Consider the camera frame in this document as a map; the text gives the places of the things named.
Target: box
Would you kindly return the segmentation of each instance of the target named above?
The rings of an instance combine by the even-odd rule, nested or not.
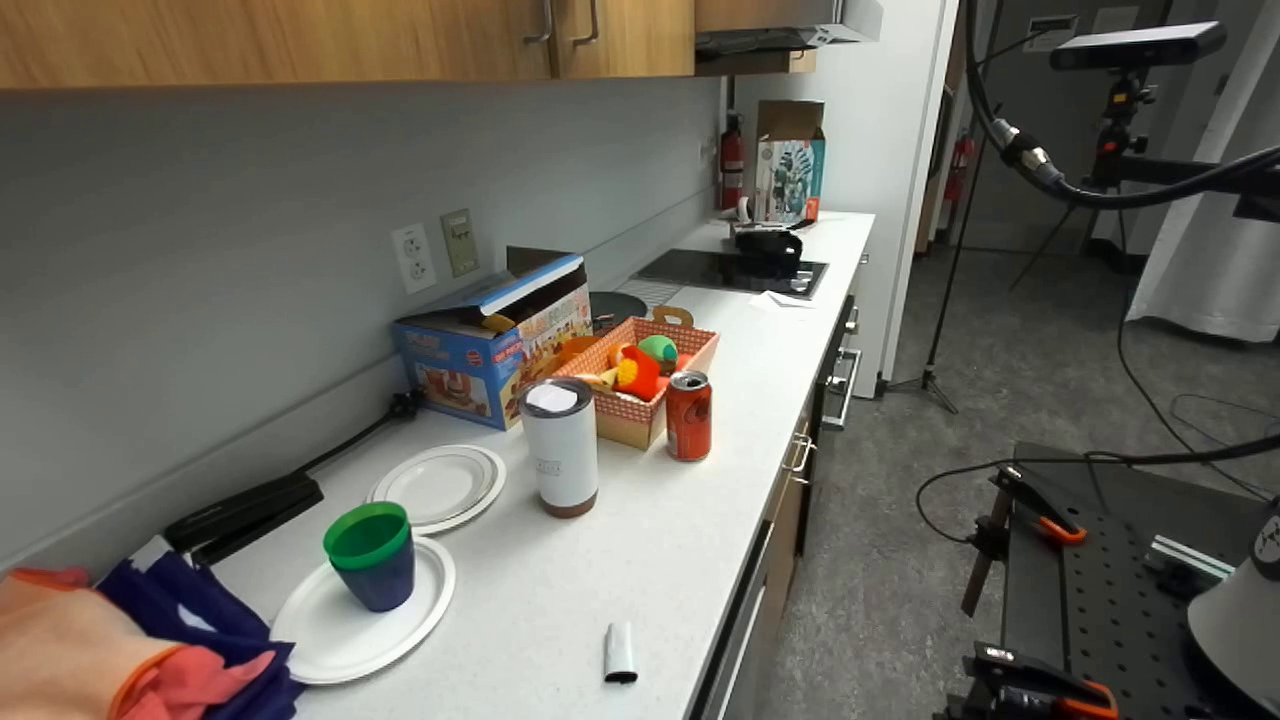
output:
[[[402,315],[394,335],[427,407],[512,429],[523,391],[560,368],[560,348],[592,335],[584,257],[516,249],[510,272]]]
[[[826,104],[760,100],[756,110],[756,222],[813,223],[826,206]]]
[[[645,335],[666,334],[682,348],[682,374],[703,374],[716,356],[721,335],[694,330],[694,326],[666,326],[666,319],[645,319],[634,315],[616,326],[609,335],[600,335],[592,348],[584,348],[576,362],[569,362],[556,375],[600,375],[611,368],[611,353],[620,345],[641,345]],[[647,449],[655,437],[669,429],[669,389],[662,389],[655,401],[636,401],[625,391],[598,389],[598,437]]]

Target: blue cup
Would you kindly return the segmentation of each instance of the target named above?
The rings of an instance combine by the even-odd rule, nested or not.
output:
[[[329,524],[326,558],[367,612],[412,595],[412,524],[402,506],[359,506]]]

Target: white countertop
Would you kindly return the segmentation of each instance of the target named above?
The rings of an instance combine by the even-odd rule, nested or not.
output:
[[[523,431],[419,412],[318,472],[326,506],[275,528],[215,577],[262,616],[326,563],[320,534],[367,502],[402,462],[441,445],[483,445],[504,457],[504,497],[468,528],[441,538],[456,562],[456,595],[441,629],[379,678],[310,690],[302,716],[683,716],[708,663],[736,573],[749,558],[791,426],[820,374],[850,280],[863,257],[873,217],[826,212],[801,228],[806,261],[829,272],[808,303],[752,292],[625,283],[645,299],[694,308],[721,334],[714,375],[714,457],[676,463],[600,442],[600,502],[580,520],[553,520],[536,506]],[[708,249],[708,223],[682,249]],[[606,683],[606,629],[636,629],[641,683]]]

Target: floor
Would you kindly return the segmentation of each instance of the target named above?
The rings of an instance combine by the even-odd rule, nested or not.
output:
[[[947,251],[917,261],[900,368],[917,375],[940,308]],[[1002,640],[1002,573],[981,612],[961,612],[972,549],[934,538],[914,510],[925,478],[996,462],[1017,442],[1053,449],[1165,453],[1174,437],[1146,407],[1115,362],[1120,272],[1100,257],[966,251],[946,330],[936,389],[947,415],[917,389],[857,407],[820,442],[813,544],[791,594],[770,720],[930,720],[966,693],[961,657]],[[1196,445],[1280,431],[1280,348],[1200,340],[1165,326],[1129,326],[1129,362],[1155,403]],[[1226,463],[1280,494],[1280,457]],[[992,506],[984,478],[946,483],[934,515],[969,534]]]

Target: stovetop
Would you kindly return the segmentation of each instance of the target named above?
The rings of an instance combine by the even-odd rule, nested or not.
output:
[[[641,280],[695,283],[695,289],[736,289],[736,292],[781,292],[813,297],[829,264],[801,261],[798,277],[764,277],[741,264],[729,251],[690,251],[674,249],[662,261],[645,264]]]

